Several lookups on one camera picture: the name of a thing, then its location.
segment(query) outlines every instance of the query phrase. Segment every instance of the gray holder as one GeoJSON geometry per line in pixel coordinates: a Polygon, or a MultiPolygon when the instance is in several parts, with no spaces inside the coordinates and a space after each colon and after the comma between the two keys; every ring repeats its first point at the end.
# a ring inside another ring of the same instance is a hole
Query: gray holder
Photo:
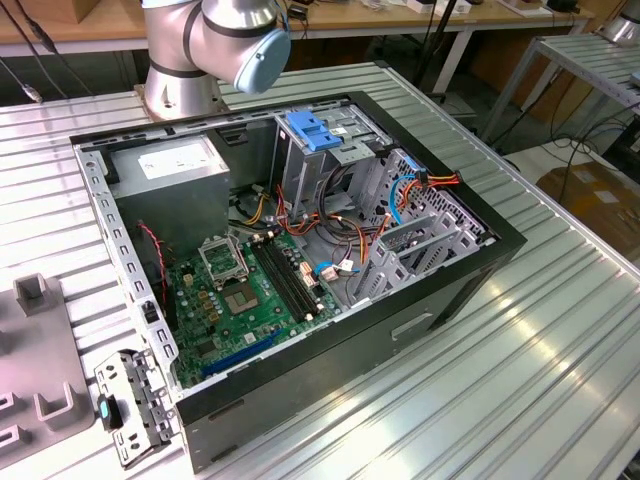
{"type": "Polygon", "coordinates": [[[16,279],[0,293],[0,470],[94,420],[60,282],[16,279]]]}

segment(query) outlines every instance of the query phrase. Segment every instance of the slotted metal table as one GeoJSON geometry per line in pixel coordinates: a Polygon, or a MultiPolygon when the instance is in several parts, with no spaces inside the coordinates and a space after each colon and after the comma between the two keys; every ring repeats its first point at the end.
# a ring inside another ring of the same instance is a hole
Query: slotted metal table
{"type": "MultiPolygon", "coordinates": [[[[197,478],[615,478],[640,448],[639,272],[390,69],[294,72],[259,97],[224,93],[241,107],[354,89],[528,243],[453,321],[197,478]]],[[[31,272],[60,279],[94,402],[94,367],[140,339],[67,137],[148,121],[133,93],[0,110],[0,288],[31,272]]],[[[177,437],[121,471],[100,422],[0,472],[96,476],[192,474],[177,437]]]]}
{"type": "Polygon", "coordinates": [[[593,106],[588,118],[596,118],[608,99],[623,107],[633,107],[635,113],[640,113],[640,88],[629,80],[632,73],[640,71],[640,45],[619,47],[595,33],[534,38],[491,110],[480,135],[482,140],[487,141],[494,131],[504,109],[538,55],[547,57],[553,64],[544,73],[523,108],[542,93],[558,68],[564,68],[601,92],[600,100],[593,106]]]}

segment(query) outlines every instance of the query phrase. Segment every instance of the yellow wire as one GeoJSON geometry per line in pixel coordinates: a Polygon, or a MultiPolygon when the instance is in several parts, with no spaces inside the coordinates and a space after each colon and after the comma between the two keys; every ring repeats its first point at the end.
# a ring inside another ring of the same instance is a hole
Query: yellow wire
{"type": "Polygon", "coordinates": [[[254,223],[257,223],[258,220],[260,220],[260,217],[262,217],[262,208],[264,207],[265,199],[266,199],[266,195],[264,194],[260,195],[260,203],[258,203],[258,210],[256,211],[253,217],[251,217],[249,220],[244,222],[245,225],[253,225],[254,223]]]}

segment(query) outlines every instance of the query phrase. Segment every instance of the workbench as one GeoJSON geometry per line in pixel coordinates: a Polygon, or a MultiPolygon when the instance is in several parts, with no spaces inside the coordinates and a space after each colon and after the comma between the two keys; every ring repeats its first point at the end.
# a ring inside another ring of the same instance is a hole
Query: workbench
{"type": "MultiPolygon", "coordinates": [[[[290,2],[280,0],[283,5],[290,2]]],[[[385,11],[373,11],[362,5],[360,0],[350,0],[346,4],[316,2],[309,6],[309,28],[304,32],[300,21],[291,20],[292,38],[343,38],[371,37],[377,35],[424,34],[429,25],[429,14],[418,14],[404,6],[391,6],[385,11]]],[[[467,15],[451,17],[446,32],[456,32],[449,56],[442,68],[434,92],[444,92],[458,66],[471,35],[476,31],[571,27],[570,34],[583,31],[593,15],[581,13],[554,13],[548,17],[522,17],[499,4],[496,0],[486,0],[474,6],[467,15]]],[[[434,32],[440,20],[437,15],[431,31],[434,32]]],[[[55,21],[41,21],[42,27],[57,43],[61,53],[109,52],[121,50],[142,50],[147,48],[144,15],[138,0],[101,0],[95,9],[80,23],[68,24],[55,21]]],[[[0,56],[28,56],[27,46],[10,25],[9,20],[0,16],[0,56]]]]}
{"type": "MultiPolygon", "coordinates": [[[[198,478],[616,478],[640,448],[640,272],[391,69],[291,72],[264,95],[223,95],[240,108],[354,89],[527,243],[449,323],[198,478]]],[[[94,402],[94,367],[140,338],[67,137],[146,122],[134,93],[0,109],[0,286],[60,279],[94,402]]],[[[98,421],[0,476],[190,472],[179,438],[122,472],[98,421]]]]}

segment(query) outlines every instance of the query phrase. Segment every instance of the blue drive bay latch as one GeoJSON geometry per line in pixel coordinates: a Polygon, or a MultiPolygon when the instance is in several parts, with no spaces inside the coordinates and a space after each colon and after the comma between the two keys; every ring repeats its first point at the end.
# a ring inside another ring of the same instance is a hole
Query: blue drive bay latch
{"type": "Polygon", "coordinates": [[[312,152],[342,145],[342,139],[332,135],[322,120],[311,112],[288,113],[287,120],[291,128],[307,143],[312,152]]]}

